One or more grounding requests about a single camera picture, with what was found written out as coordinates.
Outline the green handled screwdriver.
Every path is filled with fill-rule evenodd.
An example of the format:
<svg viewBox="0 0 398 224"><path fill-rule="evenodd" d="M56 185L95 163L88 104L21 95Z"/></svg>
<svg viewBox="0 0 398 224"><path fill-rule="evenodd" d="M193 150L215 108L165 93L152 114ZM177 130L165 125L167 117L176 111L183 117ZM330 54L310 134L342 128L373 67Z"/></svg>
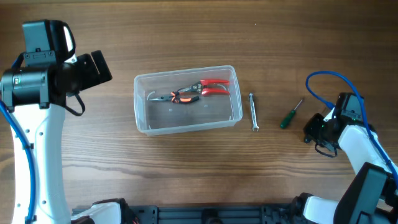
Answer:
<svg viewBox="0 0 398 224"><path fill-rule="evenodd" d="M302 104L302 102L304 101L304 98L302 98L298 104L296 105L296 107L294 109L292 109L287 116L282 120L282 122L280 123L280 128L281 129L285 129L287 128L287 126L290 124L291 120L294 118L295 114L296 114L296 110L297 108Z"/></svg>

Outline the small silver wrench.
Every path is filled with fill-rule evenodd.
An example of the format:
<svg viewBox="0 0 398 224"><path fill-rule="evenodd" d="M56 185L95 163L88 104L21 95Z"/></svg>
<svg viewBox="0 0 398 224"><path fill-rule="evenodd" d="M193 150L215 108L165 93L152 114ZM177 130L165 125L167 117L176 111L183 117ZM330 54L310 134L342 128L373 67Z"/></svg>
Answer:
<svg viewBox="0 0 398 224"><path fill-rule="evenodd" d="M259 130L259 126L257 125L256 109L255 109L255 104L254 104L253 93L249 93L248 94L248 99L249 99L249 102L250 102L250 109L251 109L252 130L253 131L258 131Z"/></svg>

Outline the orange black needle-nose pliers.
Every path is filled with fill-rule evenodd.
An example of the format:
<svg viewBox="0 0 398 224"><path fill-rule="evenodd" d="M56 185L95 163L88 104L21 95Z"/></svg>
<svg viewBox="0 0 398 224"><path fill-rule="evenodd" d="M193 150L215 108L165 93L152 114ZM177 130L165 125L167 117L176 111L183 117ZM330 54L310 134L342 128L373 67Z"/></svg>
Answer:
<svg viewBox="0 0 398 224"><path fill-rule="evenodd" d="M173 91L168 95L159 96L157 98L149 99L149 101L170 101L176 104L190 104L198 101L200 99L199 96L194 96L192 98L181 98L180 93L178 91Z"/></svg>

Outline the clear plastic container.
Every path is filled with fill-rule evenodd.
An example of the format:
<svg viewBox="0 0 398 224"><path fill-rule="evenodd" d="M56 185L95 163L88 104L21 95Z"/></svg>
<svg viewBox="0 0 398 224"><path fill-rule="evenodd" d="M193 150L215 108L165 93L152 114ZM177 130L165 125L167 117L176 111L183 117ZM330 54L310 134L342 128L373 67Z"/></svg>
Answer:
<svg viewBox="0 0 398 224"><path fill-rule="evenodd" d="M137 129L150 136L234 126L243 117L231 65L138 75L134 79Z"/></svg>

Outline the red handled snips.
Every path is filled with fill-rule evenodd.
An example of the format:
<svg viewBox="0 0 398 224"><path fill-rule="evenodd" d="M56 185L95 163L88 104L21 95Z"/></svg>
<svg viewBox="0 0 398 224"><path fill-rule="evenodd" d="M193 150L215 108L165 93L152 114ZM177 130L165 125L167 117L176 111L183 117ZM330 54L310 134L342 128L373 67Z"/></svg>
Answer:
<svg viewBox="0 0 398 224"><path fill-rule="evenodd" d="M174 95L198 93L202 96L208 95L228 95L228 80L222 79L202 79L188 87L174 91Z"/></svg>

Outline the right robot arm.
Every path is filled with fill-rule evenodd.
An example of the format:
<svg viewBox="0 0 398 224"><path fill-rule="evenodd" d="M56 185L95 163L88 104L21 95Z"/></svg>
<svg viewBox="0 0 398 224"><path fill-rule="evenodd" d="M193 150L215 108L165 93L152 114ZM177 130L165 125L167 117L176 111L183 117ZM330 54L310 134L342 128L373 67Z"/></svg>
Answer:
<svg viewBox="0 0 398 224"><path fill-rule="evenodd" d="M302 193L290 205L290 219L309 223L397 223L397 184L394 165L377 150L377 134L366 128L360 104L353 93L340 93L327 116L315 114L305 125L304 141L334 158L338 151L348 157L356 174L339 201Z"/></svg>

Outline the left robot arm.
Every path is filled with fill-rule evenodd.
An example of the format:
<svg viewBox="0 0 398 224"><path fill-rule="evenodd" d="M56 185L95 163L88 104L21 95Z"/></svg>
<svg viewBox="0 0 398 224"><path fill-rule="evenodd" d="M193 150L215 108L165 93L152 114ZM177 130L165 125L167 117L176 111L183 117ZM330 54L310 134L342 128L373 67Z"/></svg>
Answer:
<svg viewBox="0 0 398 224"><path fill-rule="evenodd" d="M1 113L14 141L13 223L138 223L123 198L95 202L72 215L62 171L62 130L67 98L111 80L103 54L76 56L67 23L25 22L25 51L1 78Z"/></svg>

